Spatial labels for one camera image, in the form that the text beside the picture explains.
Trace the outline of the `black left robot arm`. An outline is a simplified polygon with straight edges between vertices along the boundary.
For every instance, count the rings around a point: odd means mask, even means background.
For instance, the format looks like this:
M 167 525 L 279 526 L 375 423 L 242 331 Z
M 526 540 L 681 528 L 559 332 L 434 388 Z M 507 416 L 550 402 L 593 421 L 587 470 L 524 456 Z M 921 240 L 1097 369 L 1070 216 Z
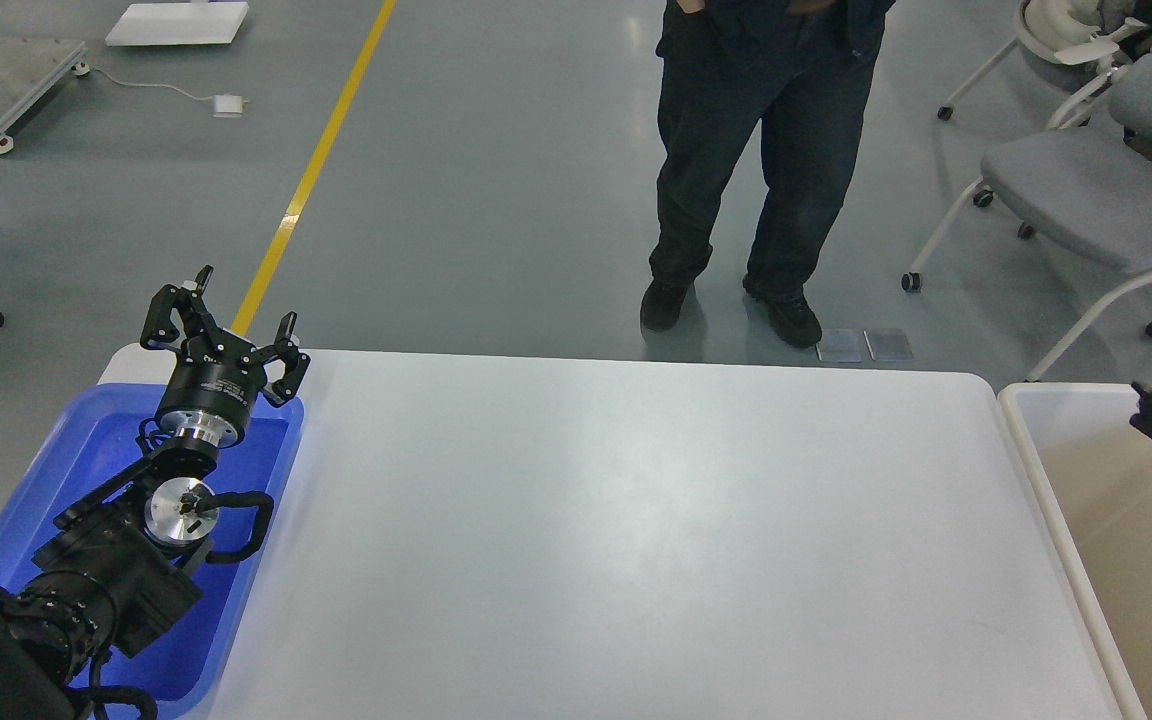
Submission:
M 145 651 L 200 601 L 202 566 L 238 564 L 268 538 L 268 492 L 219 492 L 206 479 L 247 437 L 257 401 L 291 402 L 311 361 L 296 313 L 265 346 L 221 327 L 204 301 L 211 274 L 165 285 L 147 306 L 141 346 L 175 365 L 143 420 L 141 457 L 59 511 L 35 579 L 0 588 L 0 719 L 105 719 L 113 705 L 156 719 L 159 702 L 105 684 L 104 666 Z

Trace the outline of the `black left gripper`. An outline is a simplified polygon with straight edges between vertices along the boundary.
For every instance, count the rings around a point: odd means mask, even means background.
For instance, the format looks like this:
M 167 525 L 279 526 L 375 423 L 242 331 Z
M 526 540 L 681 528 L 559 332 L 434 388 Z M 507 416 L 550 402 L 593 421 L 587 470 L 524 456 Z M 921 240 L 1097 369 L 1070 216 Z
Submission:
M 241 340 L 225 340 L 227 332 L 204 301 L 214 266 L 202 266 L 191 283 L 165 285 L 156 291 L 141 331 L 141 347 L 179 354 L 157 406 L 157 427 L 228 448 L 247 434 L 256 397 L 282 407 L 297 396 L 311 359 L 294 336 L 297 313 L 283 316 L 270 344 L 256 348 Z M 283 372 L 274 378 L 268 366 L 276 363 Z

